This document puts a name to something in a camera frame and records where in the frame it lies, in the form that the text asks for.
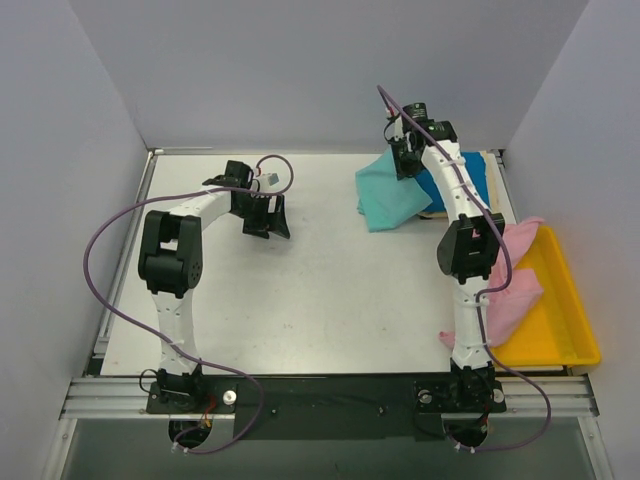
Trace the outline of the teal t-shirt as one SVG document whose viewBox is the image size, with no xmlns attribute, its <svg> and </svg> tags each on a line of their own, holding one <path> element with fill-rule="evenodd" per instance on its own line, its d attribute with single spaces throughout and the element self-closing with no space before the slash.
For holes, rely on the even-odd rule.
<svg viewBox="0 0 640 480">
<path fill-rule="evenodd" d="M 396 229 L 433 203 L 415 179 L 397 178 L 390 148 L 355 173 L 355 185 L 357 211 L 370 233 Z"/>
</svg>

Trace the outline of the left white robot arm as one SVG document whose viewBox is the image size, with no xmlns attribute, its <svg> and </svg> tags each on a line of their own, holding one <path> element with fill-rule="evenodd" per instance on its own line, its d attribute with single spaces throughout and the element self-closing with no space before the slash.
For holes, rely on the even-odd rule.
<svg viewBox="0 0 640 480">
<path fill-rule="evenodd" d="M 196 347 L 193 296 L 204 272 L 203 232 L 233 215 L 242 233 L 288 239 L 284 182 L 263 167 L 230 160 L 225 171 L 203 182 L 196 195 L 169 210 L 151 210 L 144 219 L 138 274 L 154 302 L 162 342 L 156 374 L 159 397 L 184 412 L 199 409 L 206 386 Z"/>
</svg>

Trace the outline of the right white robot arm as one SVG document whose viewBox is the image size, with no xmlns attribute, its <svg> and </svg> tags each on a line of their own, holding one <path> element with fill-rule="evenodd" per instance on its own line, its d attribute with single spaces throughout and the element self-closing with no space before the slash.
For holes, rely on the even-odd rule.
<svg viewBox="0 0 640 480">
<path fill-rule="evenodd" d="M 436 251 L 442 273 L 453 287 L 454 346 L 446 396 L 458 409 L 469 409 L 482 393 L 492 397 L 495 369 L 486 351 L 489 277 L 505 228 L 502 214 L 493 214 L 477 191 L 448 121 L 435 121 L 422 102 L 402 108 L 388 141 L 398 179 L 428 172 L 442 199 L 449 226 Z"/>
</svg>

